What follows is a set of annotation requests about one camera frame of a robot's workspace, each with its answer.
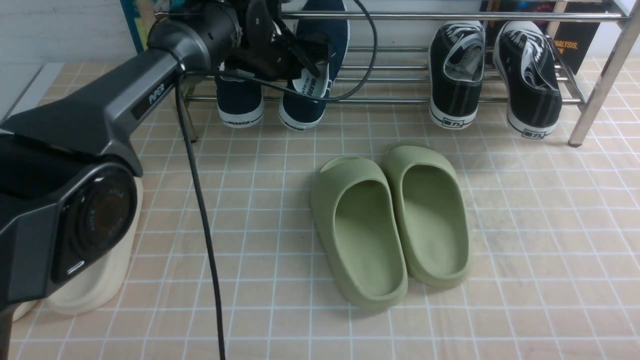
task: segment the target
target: cream slide sandal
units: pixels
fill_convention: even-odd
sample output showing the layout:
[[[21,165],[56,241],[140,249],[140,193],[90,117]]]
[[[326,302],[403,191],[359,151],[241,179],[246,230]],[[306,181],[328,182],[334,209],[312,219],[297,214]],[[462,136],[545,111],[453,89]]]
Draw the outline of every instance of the cream slide sandal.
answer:
[[[116,295],[129,268],[133,239],[142,209],[142,179],[135,178],[138,207],[127,234],[105,256],[66,283],[47,298],[47,305],[64,315],[76,315],[97,309]]]
[[[27,301],[23,302],[13,313],[13,321],[17,321],[19,318],[23,317],[29,310],[33,309],[38,301]]]

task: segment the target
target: white rubber sole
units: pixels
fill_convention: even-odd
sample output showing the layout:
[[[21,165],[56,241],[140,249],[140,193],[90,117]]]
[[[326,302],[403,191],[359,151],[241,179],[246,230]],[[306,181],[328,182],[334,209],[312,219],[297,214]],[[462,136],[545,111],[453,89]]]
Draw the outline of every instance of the white rubber sole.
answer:
[[[470,25],[482,25],[479,21],[474,21],[474,20],[463,20],[463,21],[450,20],[450,21],[445,21],[444,24],[442,24],[442,26],[447,24],[460,24],[460,23],[470,24]],[[433,75],[431,73],[431,70],[433,69],[433,67],[431,67],[431,44],[433,44],[433,41],[437,34],[438,34],[438,31],[436,30],[436,33],[433,34],[433,38],[431,39],[431,43],[429,43],[429,51],[427,53],[427,63],[429,66],[429,76],[431,77],[431,79],[433,79]],[[431,121],[437,126],[440,126],[443,129],[449,129],[449,130],[466,129],[476,119],[477,113],[478,113],[478,107],[476,106],[476,110],[471,115],[467,115],[464,117],[453,117],[446,114],[444,111],[438,109],[438,106],[433,102],[433,86],[431,87],[431,98],[429,100],[429,115],[431,117]]]
[[[502,36],[502,32],[504,31],[507,24],[505,24],[502,27],[502,29],[500,29],[496,39],[498,40],[500,39],[500,36]],[[507,87],[507,93],[509,93],[509,82],[507,81],[507,75],[506,75],[506,71],[504,71],[504,66],[500,61],[500,47],[497,45],[493,47],[493,64],[495,65],[495,68],[498,70],[498,75],[500,76],[502,82],[504,83],[504,86]],[[534,126],[525,124],[520,119],[518,119],[518,117],[516,117],[516,115],[513,113],[513,110],[511,109],[511,98],[507,99],[507,122],[509,123],[509,128],[514,133],[517,133],[523,138],[532,139],[532,140],[544,139],[546,136],[551,134],[556,129],[556,125],[557,125],[557,122],[548,127],[534,127]]]
[[[433,89],[431,90],[431,102],[429,103],[429,114],[431,115],[431,121],[437,126],[443,129],[449,130],[462,130],[466,129],[476,119],[478,114],[478,108],[471,114],[464,117],[453,117],[445,114],[438,109],[438,106],[433,103]]]
[[[20,306],[13,312],[13,321],[17,321],[19,318],[23,317],[36,305],[36,303],[37,301],[21,303]]]
[[[347,11],[347,4],[344,2],[344,0],[342,0],[342,4],[344,5],[344,11]],[[349,49],[350,41],[351,41],[351,21],[347,20],[347,49]],[[347,51],[344,52],[344,57],[342,58],[343,63],[346,57],[347,57]],[[280,105],[278,105],[278,114],[280,115],[280,121],[282,122],[282,124],[284,124],[284,126],[292,130],[307,131],[307,130],[313,129],[316,125],[318,125],[318,123],[320,123],[320,120],[322,120],[322,117],[326,112],[326,107],[325,107],[324,111],[322,112],[322,115],[320,115],[320,117],[314,122],[299,122],[296,119],[289,116],[289,114],[284,108],[283,101],[282,101],[283,99],[284,99],[284,93],[280,98]]]
[[[284,124],[284,126],[296,131],[307,131],[313,129],[314,127],[316,127],[316,125],[318,125],[318,123],[320,123],[320,120],[322,120],[325,112],[326,108],[322,112],[322,115],[320,115],[320,118],[314,122],[300,122],[289,116],[284,108],[284,102],[282,101],[282,98],[280,98],[280,105],[278,105],[278,114],[280,116],[280,121]]]
[[[127,234],[105,256],[47,298],[47,305],[54,311],[64,315],[85,313],[104,305],[118,293],[127,275],[142,209],[142,179],[136,177],[135,180],[138,206]]]
[[[260,100],[260,104],[253,111],[245,114],[229,114],[220,110],[218,106],[218,114],[222,123],[234,129],[244,129],[258,124],[264,116],[264,99]]]

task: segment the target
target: canvas sneaker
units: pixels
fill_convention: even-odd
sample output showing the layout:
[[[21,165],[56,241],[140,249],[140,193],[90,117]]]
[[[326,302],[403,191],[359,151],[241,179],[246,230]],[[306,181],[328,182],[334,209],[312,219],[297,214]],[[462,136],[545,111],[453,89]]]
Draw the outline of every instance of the canvas sneaker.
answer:
[[[476,118],[484,76],[484,28],[479,21],[447,21],[429,46],[431,120],[464,129]]]
[[[253,76],[243,70],[236,71],[247,76]],[[264,100],[260,84],[249,80],[216,76],[216,96],[218,97],[218,114],[228,127],[241,129],[256,125],[264,114]]]
[[[302,10],[345,12],[347,7],[342,0],[308,0]],[[303,19],[298,22],[296,36],[328,44],[330,59],[328,62],[316,64],[321,73],[320,78],[315,78],[307,69],[303,69],[300,78],[290,79],[287,82],[287,88],[301,94],[328,98],[347,53],[350,36],[349,21]],[[304,131],[320,122],[325,108],[326,102],[284,93],[278,113],[280,120],[287,127]]]
[[[507,86],[510,127],[529,139],[553,132],[562,97],[553,52],[542,31],[531,21],[506,23],[495,41],[493,63]]]

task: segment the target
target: poster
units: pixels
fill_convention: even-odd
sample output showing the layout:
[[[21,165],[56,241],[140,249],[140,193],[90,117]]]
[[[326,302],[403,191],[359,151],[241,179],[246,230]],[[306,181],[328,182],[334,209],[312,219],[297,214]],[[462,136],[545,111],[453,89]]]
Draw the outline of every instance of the poster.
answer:
[[[155,21],[154,12],[182,6],[185,0],[120,0],[133,44],[138,54],[147,48],[147,32]]]

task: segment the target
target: white wall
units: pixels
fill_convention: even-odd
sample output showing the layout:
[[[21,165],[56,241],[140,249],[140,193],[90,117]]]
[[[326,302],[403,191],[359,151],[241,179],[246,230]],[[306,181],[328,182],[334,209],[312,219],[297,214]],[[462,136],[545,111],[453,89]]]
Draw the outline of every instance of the white wall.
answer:
[[[348,1],[350,10],[358,10]],[[634,0],[623,0],[631,6]],[[286,8],[299,8],[294,0]],[[479,0],[364,0],[371,11],[474,12]],[[352,44],[368,45],[366,22],[352,22]],[[426,45],[438,22],[379,21],[383,45]],[[607,54],[619,29],[602,24],[589,53]],[[119,0],[15,0],[0,6],[0,63],[124,60],[135,54]]]
[[[629,9],[633,7],[636,0],[622,0]],[[615,40],[620,35],[620,28],[615,23],[602,23],[598,28],[596,36],[593,38],[591,47],[587,52],[588,56],[607,56],[615,44]],[[632,52],[633,55],[640,55],[640,41],[636,41]]]
[[[0,63],[109,61],[135,54],[120,0],[0,3]]]

